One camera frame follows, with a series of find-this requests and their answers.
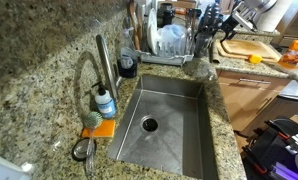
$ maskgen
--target white plate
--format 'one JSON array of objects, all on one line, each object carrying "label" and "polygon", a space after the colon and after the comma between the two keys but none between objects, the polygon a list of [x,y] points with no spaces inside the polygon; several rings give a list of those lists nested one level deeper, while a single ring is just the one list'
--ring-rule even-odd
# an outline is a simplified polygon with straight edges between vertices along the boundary
[{"label": "white plate", "polygon": [[148,45],[154,54],[157,54],[157,13],[155,9],[151,9],[148,17],[147,26]]}]

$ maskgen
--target wooden cabinet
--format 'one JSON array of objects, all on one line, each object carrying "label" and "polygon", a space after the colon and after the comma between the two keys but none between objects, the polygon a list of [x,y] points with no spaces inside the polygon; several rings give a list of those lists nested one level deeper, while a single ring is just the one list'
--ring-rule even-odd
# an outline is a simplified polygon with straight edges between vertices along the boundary
[{"label": "wooden cabinet", "polygon": [[229,71],[219,73],[219,84],[234,130],[242,131],[290,82]]}]

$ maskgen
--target sink drain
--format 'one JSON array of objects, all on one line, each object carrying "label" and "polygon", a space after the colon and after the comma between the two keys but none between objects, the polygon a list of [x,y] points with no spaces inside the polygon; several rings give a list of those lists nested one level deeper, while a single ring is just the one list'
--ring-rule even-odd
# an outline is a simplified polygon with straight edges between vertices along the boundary
[{"label": "sink drain", "polygon": [[142,122],[142,127],[148,132],[153,132],[158,128],[158,123],[152,117],[145,117],[144,121]]}]

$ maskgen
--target cabinet door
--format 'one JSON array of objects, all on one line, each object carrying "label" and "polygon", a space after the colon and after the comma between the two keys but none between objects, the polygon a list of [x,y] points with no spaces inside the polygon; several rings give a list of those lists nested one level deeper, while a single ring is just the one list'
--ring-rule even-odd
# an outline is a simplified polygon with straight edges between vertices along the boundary
[{"label": "cabinet door", "polygon": [[279,91],[255,86],[219,83],[234,130],[242,131]]}]

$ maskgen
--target floor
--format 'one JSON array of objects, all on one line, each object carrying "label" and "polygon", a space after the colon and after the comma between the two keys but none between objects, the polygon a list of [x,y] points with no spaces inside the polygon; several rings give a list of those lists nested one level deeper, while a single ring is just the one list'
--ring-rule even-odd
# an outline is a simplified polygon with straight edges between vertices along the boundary
[{"label": "floor", "polygon": [[[296,123],[298,123],[298,115],[295,115],[295,116],[291,117],[290,119],[295,121]],[[248,142],[246,141],[245,138],[242,138],[242,137],[237,136],[237,135],[235,135],[235,136],[236,136],[236,141],[238,143],[239,152],[242,152],[241,147],[247,145]]]}]

